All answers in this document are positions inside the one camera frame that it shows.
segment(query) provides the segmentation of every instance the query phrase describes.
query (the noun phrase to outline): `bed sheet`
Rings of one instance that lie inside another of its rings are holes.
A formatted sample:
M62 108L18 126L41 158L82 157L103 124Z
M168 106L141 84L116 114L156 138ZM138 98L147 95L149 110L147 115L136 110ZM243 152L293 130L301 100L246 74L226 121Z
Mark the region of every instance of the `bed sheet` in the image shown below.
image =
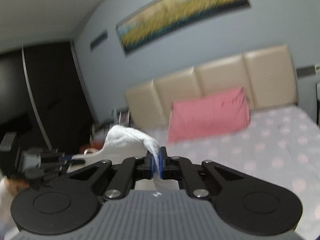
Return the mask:
M306 240L320 235L320 129L297 106L255 111L241 132L167 145L167 127L147 130L169 156L222 165L285 187L303 203L296 232Z

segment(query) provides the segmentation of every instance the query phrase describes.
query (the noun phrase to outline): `bed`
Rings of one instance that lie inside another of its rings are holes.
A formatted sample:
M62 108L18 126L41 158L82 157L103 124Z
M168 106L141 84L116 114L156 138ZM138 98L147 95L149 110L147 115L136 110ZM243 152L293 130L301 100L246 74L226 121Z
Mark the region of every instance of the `bed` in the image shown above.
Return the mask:
M241 132L167 145L173 101L244 87L250 125ZM137 127L167 147L169 156L201 164L212 159L293 191L303 203L296 232L320 235L320 130L297 107L287 45L193 66L130 88L126 98Z

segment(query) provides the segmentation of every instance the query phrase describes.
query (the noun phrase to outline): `painting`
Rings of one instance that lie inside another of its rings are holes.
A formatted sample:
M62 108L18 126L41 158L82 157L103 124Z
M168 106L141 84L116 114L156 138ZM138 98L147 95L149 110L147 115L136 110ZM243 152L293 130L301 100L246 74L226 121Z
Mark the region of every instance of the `painting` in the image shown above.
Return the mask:
M197 20L249 6L248 0L155 0L119 22L116 31L128 54Z

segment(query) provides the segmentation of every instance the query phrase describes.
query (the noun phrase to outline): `ribbed gray surface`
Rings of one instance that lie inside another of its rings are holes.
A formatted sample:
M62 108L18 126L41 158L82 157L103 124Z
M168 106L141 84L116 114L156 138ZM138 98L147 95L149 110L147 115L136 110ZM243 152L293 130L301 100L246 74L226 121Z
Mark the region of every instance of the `ribbed gray surface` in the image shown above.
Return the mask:
M21 232L14 240L301 240L293 232L274 237L246 235L224 223L208 201L194 200L184 190L131 190L122 200L106 202L86 226L59 236Z

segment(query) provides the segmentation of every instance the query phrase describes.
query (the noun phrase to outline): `black circular cover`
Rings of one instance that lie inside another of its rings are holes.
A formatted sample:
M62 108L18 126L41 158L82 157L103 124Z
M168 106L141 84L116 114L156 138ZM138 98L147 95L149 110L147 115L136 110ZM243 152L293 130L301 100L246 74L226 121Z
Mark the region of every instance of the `black circular cover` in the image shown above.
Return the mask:
M299 198L274 184L233 181L218 195L215 209L231 226L250 234L272 236L294 229L302 215Z
M30 188L18 194L11 214L19 229L56 235L87 224L99 207L97 197L84 181L57 178L39 190Z

